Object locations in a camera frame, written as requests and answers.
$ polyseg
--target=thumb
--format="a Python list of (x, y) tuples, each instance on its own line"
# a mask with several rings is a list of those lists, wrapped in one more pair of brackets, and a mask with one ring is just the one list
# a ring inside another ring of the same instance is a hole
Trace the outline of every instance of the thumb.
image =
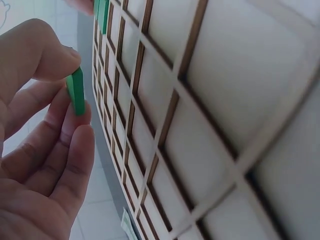
[(80, 55), (59, 42), (39, 19), (28, 20), (0, 36), (0, 99), (7, 105), (29, 79), (61, 80), (81, 63)]

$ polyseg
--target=finger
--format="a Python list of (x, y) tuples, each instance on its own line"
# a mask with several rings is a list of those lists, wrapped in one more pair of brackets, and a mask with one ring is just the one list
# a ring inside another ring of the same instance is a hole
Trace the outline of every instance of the finger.
[(50, 198), (74, 220), (85, 199), (95, 157), (95, 136), (90, 125), (79, 126), (71, 140), (64, 172)]
[(94, 3), (92, 0), (66, 0), (66, 2), (82, 13), (89, 16), (94, 14)]
[(67, 89), (62, 88), (52, 100), (44, 120), (16, 150), (2, 159), (1, 169), (4, 174), (0, 174), (0, 177), (24, 183), (42, 165), (59, 139), (69, 103)]
[(7, 108), (4, 140), (15, 134), (34, 114), (49, 105), (65, 81), (56, 83), (35, 82), (20, 90)]
[(69, 153), (70, 143), (75, 130), (81, 125), (90, 124), (91, 109), (86, 103), (85, 114), (76, 116), (70, 104), (62, 125), (60, 139), (56, 142), (43, 165), (25, 183), (33, 191), (49, 196), (62, 175)]
[(0, 99), (8, 105), (29, 79), (61, 80), (81, 63), (44, 21), (31, 19), (0, 36)]

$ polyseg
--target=green wooden piece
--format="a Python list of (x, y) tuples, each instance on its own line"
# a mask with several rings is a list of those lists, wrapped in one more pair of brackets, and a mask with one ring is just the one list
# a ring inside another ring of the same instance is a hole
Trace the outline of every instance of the green wooden piece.
[(66, 86), (76, 116), (85, 114), (84, 74), (79, 67), (72, 75), (66, 77)]
[(107, 32), (108, 10), (109, 10), (109, 0), (100, 0), (98, 23), (100, 26), (101, 33), (103, 35), (106, 34)]
[(98, 19), (98, 15), (99, 15), (99, 4), (100, 4), (100, 0), (94, 0), (93, 13), (96, 19)]

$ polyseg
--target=hand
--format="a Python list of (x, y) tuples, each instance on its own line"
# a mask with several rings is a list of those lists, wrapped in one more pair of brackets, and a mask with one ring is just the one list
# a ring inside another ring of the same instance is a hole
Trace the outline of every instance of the hand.
[(71, 7), (87, 15), (94, 14), (94, 0), (65, 0)]
[[(0, 153), (46, 105), (42, 122), (0, 159), (0, 239), (67, 240), (94, 161), (90, 106), (76, 117), (65, 81), (81, 58), (32, 19), (0, 36)], [(30, 78), (39, 80), (16, 93)]]

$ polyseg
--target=wooden grid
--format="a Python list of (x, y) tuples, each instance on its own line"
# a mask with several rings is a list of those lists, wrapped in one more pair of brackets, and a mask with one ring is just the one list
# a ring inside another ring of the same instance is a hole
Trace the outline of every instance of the wooden grid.
[[(128, 11), (127, 6), (130, 0), (111, 0), (109, 4), (109, 15), (107, 24), (107, 34), (102, 36), (98, 28), (98, 22), (94, 22), (93, 30), (93, 91), (96, 104), (99, 110), (103, 132), (106, 143), (111, 152), (112, 161), (116, 173), (128, 202), (129, 209), (136, 220), (136, 225), (141, 237), (150, 239), (161, 239), (157, 226), (163, 224), (167, 231), (168, 239), (178, 239), (186, 231), (192, 229), (196, 232), (198, 239), (211, 239), (201, 227), (201, 219), (212, 209), (216, 208), (234, 189), (238, 189), (254, 210), (257, 219), (265, 234), (270, 240), (283, 239), (278, 227), (270, 218), (268, 211), (261, 204), (260, 199), (251, 188), (246, 179), (246, 174), (253, 168), (265, 152), (271, 148), (281, 132), (294, 117), (302, 101), (308, 95), (310, 88), (319, 78), (320, 60), (320, 32), (315, 25), (292, 12), (287, 7), (278, 3), (277, 0), (248, 0), (251, 4), (261, 9), (263, 12), (275, 18), (279, 23), (286, 26), (295, 33), (305, 43), (305, 53), (301, 57), (298, 67), (292, 74), (290, 87), (279, 101), (273, 114), (269, 116), (263, 127), (253, 137), (250, 143), (238, 152), (230, 143), (228, 137), (219, 128), (214, 116), (208, 114), (206, 107), (193, 90), (184, 82), (184, 76), (188, 71), (193, 51), (197, 42), (208, 1), (194, 0), (190, 7), (190, 21), (188, 31), (185, 32), (184, 42), (178, 50), (177, 57), (171, 62), (157, 43), (148, 35), (150, 18), (153, 8), (153, 0), (146, 0), (143, 11), (143, 20), (139, 22)], [(120, 19), (113, 18), (114, 10), (120, 11)], [(118, 40), (111, 39), (112, 22), (119, 21)], [(133, 74), (129, 75), (122, 63), (122, 47), (125, 32), (125, 25), (129, 25), (139, 37), (139, 45), (136, 49), (136, 62)], [(102, 42), (106, 37), (106, 54), (102, 55)], [(171, 97), (165, 114), (161, 117), (160, 124), (155, 128), (148, 117), (138, 96), (140, 74), (144, 59), (145, 50), (157, 61), (172, 81)], [(110, 79), (109, 59), (115, 59), (114, 79)], [(118, 88), (120, 76), (123, 76), (130, 89), (130, 103), (128, 112), (122, 112), (118, 102)], [(108, 107), (108, 94), (112, 96), (112, 108)], [(179, 101), (183, 101), (192, 112), (201, 119), (201, 123), (208, 129), (211, 144), (219, 149), (219, 156), (222, 156), (227, 169), (227, 174), (217, 183), (210, 193), (199, 203), (194, 204), (188, 197), (175, 169), (171, 165), (171, 160), (165, 151), (165, 141), (171, 126), (174, 114)], [(151, 154), (147, 164), (143, 163), (142, 157), (137, 151), (133, 139), (133, 124), (135, 116), (142, 120), (144, 128), (153, 139)], [(121, 142), (117, 133), (116, 124), (120, 123), (120, 128), (125, 133), (125, 142)], [(141, 187), (138, 187), (133, 173), (129, 168), (129, 154), (132, 153), (136, 161), (140, 174), (143, 177)], [(159, 200), (152, 184), (157, 166), (165, 170), (168, 181), (176, 192), (179, 201), (187, 213), (183, 220), (172, 226), (162, 203)], [(150, 201), (160, 215), (159, 222), (153, 222), (150, 213), (145, 206), (146, 198)]]

